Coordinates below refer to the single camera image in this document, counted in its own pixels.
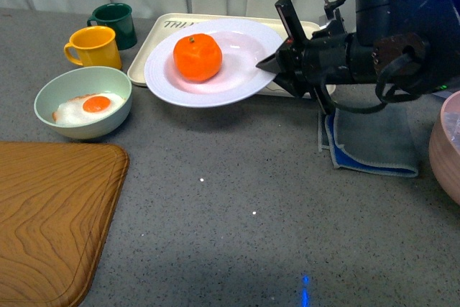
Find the mandarin orange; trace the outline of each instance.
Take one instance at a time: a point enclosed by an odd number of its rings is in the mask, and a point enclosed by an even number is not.
[[[193,34],[183,37],[174,46],[174,64],[190,81],[204,82],[218,73],[222,51],[212,36]]]

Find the cream tray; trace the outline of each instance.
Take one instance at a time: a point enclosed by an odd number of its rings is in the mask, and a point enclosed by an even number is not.
[[[159,17],[155,22],[153,28],[150,30],[150,33],[147,35],[147,38],[145,39],[139,52],[137,53],[131,66],[128,69],[128,77],[131,80],[131,82],[137,86],[147,86],[144,76],[145,63],[147,62],[147,58],[149,57],[153,49],[166,37],[192,24],[208,21],[211,19],[221,18],[249,19],[252,21],[263,23],[268,27],[274,29],[274,31],[276,31],[283,40],[285,40],[288,37],[280,19],[255,17],[228,17],[210,14],[164,14],[161,17]],[[319,26],[315,23],[301,22],[301,24],[307,37],[311,37],[313,32],[319,30]],[[336,86],[330,85],[327,86],[327,89],[329,93],[333,93],[336,89]],[[292,97],[287,91],[279,87],[274,82],[268,84],[258,94]],[[304,97],[310,98],[310,95],[307,93]]]

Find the bowl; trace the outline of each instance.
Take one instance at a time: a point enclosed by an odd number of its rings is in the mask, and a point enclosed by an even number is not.
[[[124,103],[113,113],[83,125],[57,125],[52,118],[60,104],[92,93],[116,93]],[[34,110],[49,128],[74,139],[91,139],[103,136],[117,128],[128,116],[132,105],[132,85],[128,76],[116,68],[91,66],[69,71],[51,80],[37,94]]]
[[[436,180],[460,204],[460,91],[444,101],[431,132],[428,155]]]

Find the tray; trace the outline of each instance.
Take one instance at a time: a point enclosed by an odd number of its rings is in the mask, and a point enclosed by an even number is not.
[[[147,35],[144,43],[142,44],[139,52],[134,58],[131,66],[128,69],[128,77],[134,85],[147,86],[144,77],[144,66],[147,62],[147,58],[153,49],[162,42],[166,37],[171,35],[173,32],[188,27],[192,24],[208,21],[211,19],[220,18],[240,18],[249,19],[259,23],[266,24],[268,27],[274,29],[281,38],[285,39],[288,37],[285,28],[282,25],[280,19],[268,19],[268,18],[256,18],[256,17],[229,17],[229,16],[218,16],[210,14],[164,14],[157,19],[150,33]],[[313,32],[319,30],[320,27],[312,22],[300,22],[303,30],[307,37],[311,37]],[[327,86],[328,92],[332,94],[336,90],[335,85]],[[276,83],[271,82],[265,88],[263,88],[258,94],[271,95],[271,96],[286,96],[292,97],[286,90],[279,87]],[[304,98],[310,98],[308,93],[305,94]]]
[[[129,167],[116,145],[0,142],[0,306],[77,306]]]

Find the cup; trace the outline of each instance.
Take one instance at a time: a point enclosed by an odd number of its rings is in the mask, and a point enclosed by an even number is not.
[[[86,24],[104,25],[115,30],[116,45],[119,50],[126,50],[137,43],[136,32],[132,21],[130,5],[123,3],[105,4],[93,11]]]
[[[77,52],[78,59],[71,54],[71,48]],[[115,31],[109,27],[86,27],[74,32],[64,46],[64,54],[79,66],[109,66],[121,70]]]

